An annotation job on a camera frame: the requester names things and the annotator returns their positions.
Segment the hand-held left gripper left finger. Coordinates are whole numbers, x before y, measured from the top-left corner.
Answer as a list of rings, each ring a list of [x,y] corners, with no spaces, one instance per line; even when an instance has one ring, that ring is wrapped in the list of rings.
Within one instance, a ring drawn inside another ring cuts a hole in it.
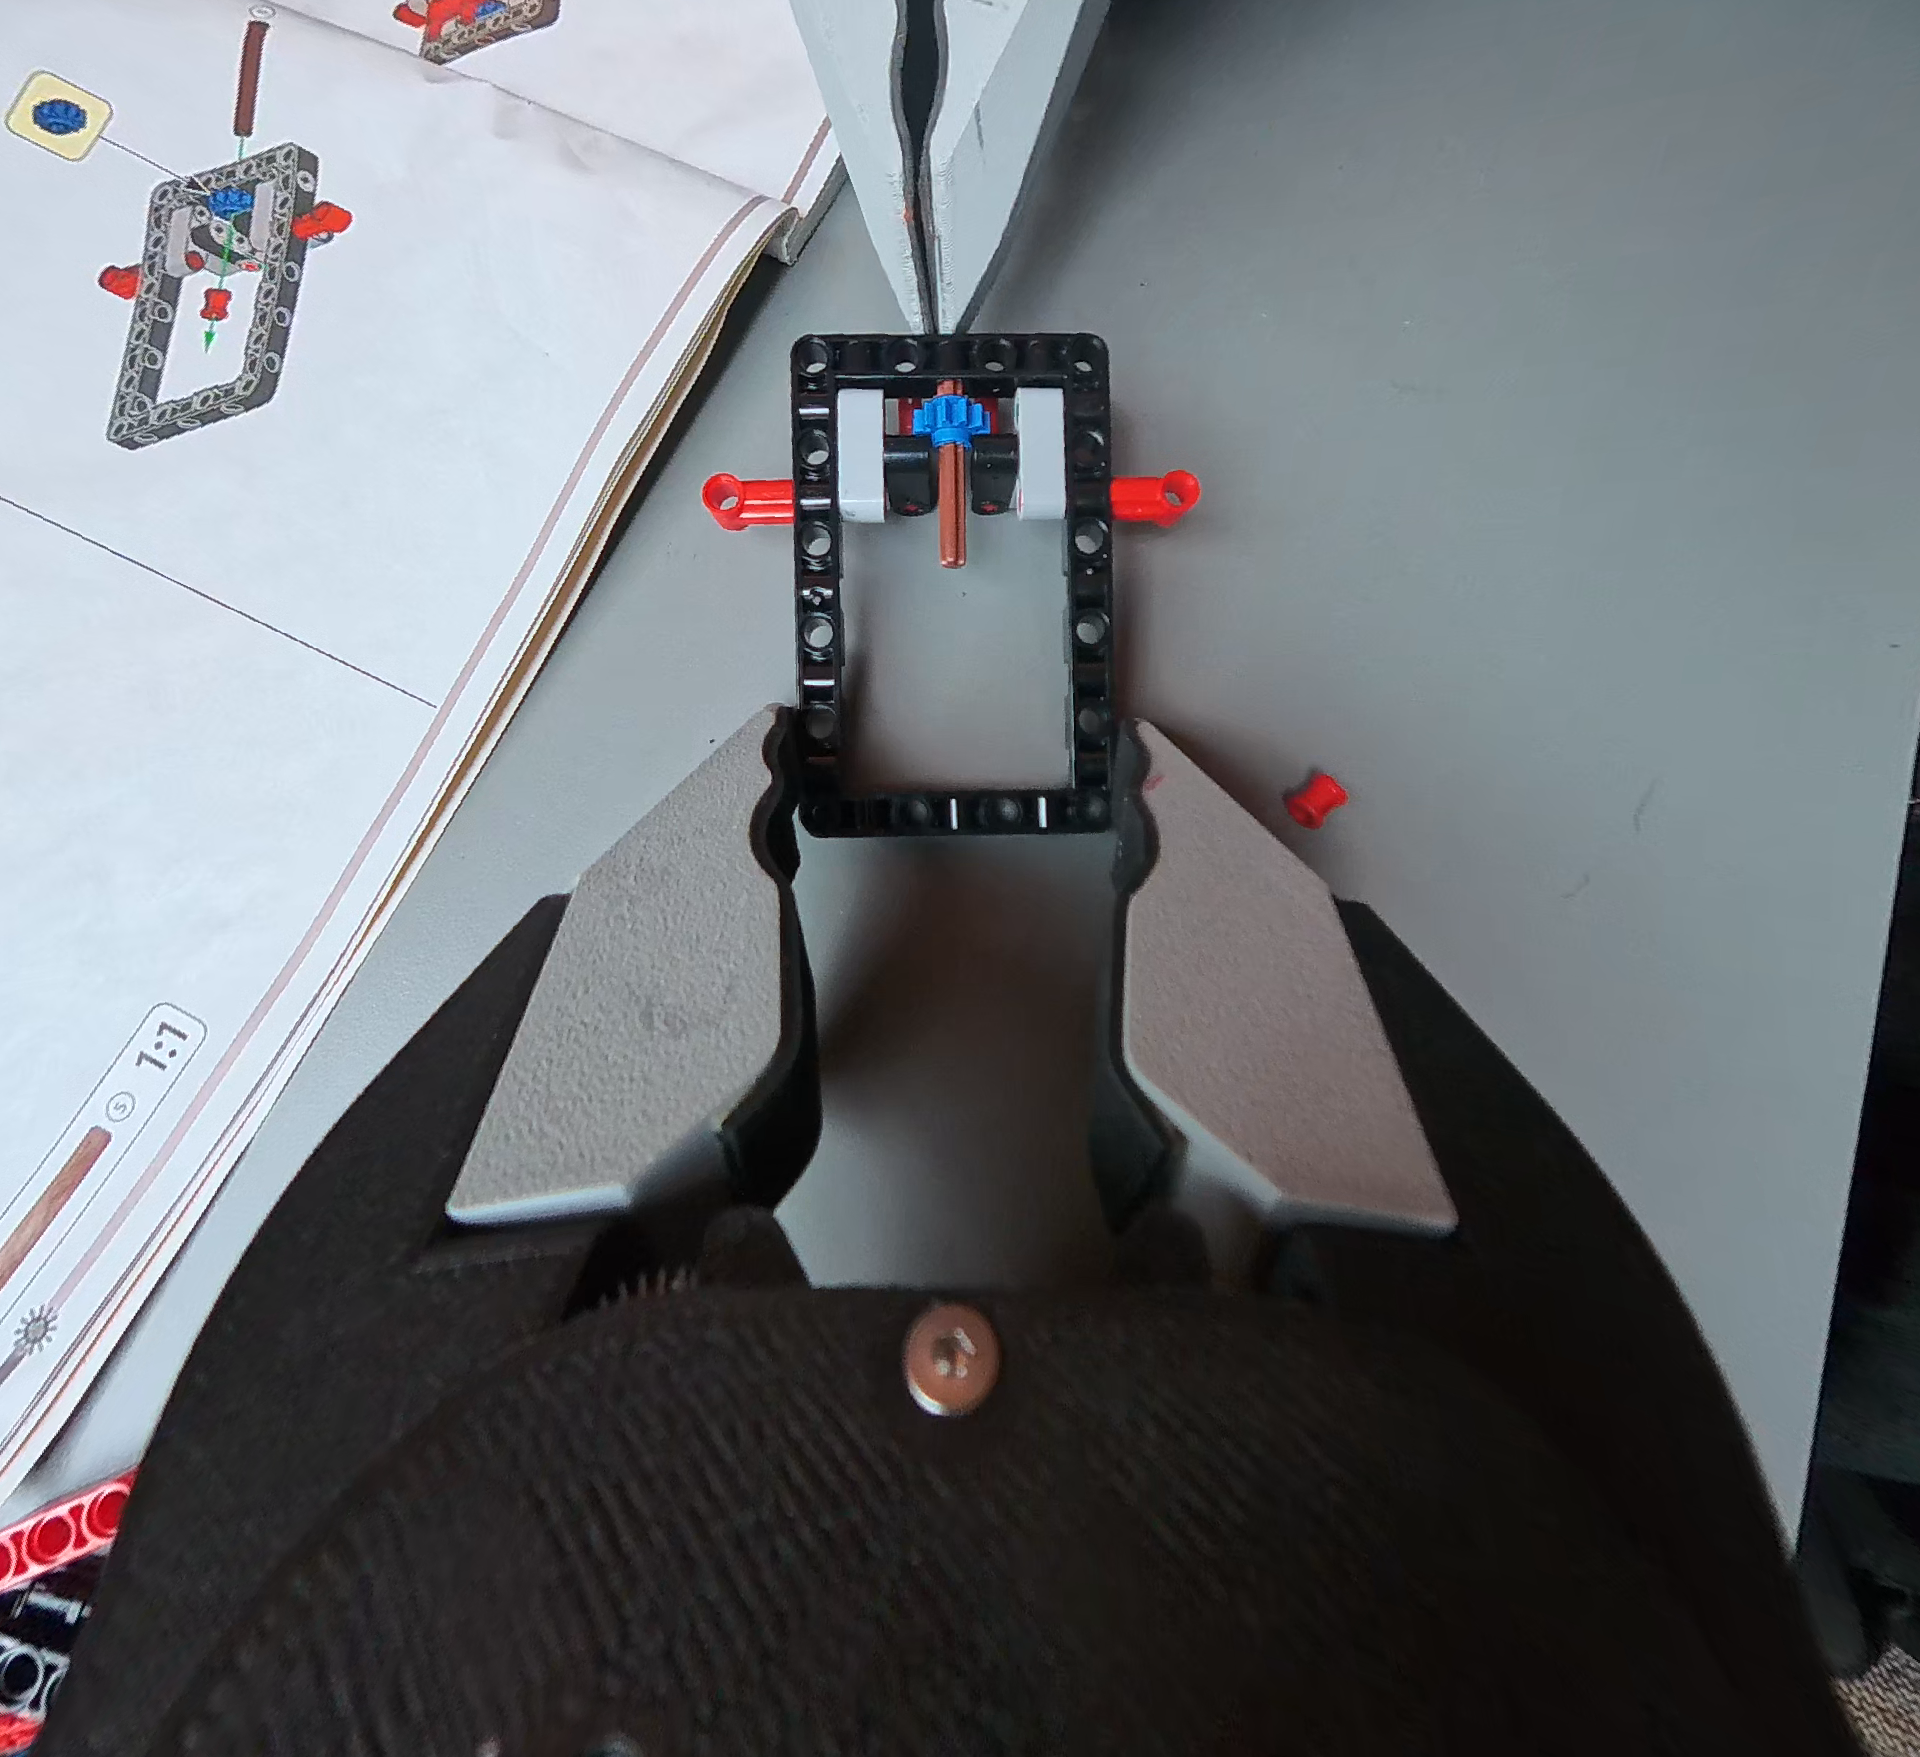
[[[447,1198],[459,1224],[775,1207],[818,1141],[794,713],[753,713],[589,863]]]

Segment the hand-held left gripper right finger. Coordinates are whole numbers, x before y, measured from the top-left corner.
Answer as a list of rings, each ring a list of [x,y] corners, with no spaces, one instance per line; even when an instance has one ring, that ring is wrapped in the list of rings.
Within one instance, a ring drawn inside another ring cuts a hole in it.
[[[1114,739],[1092,1181],[1114,1235],[1193,1135],[1290,1212],[1442,1236],[1456,1207],[1327,882],[1164,730]]]

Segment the black lego frame assembly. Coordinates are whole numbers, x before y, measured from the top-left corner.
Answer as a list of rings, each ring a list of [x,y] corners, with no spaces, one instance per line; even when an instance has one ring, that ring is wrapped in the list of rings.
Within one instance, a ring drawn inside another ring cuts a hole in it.
[[[703,504],[729,532],[791,533],[796,817],[822,839],[1095,834],[1114,825],[1114,528],[1169,528],[1197,475],[1114,475],[1109,357],[1090,331],[806,333],[789,354],[791,475],[711,475]],[[1050,782],[848,780],[846,533],[1015,521],[1062,535],[1066,770]]]

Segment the lego instruction booklet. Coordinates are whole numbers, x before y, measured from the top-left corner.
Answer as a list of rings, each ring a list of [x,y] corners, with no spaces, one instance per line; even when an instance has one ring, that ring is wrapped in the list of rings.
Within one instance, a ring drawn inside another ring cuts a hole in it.
[[[3,1497],[836,148],[784,0],[3,0]]]

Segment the pile of loose lego pieces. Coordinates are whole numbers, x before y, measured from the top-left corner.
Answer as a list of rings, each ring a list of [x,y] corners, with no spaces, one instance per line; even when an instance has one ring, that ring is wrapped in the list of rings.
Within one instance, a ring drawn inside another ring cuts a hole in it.
[[[3,1755],[34,1744],[62,1693],[136,1477],[100,1480],[1,1532]]]

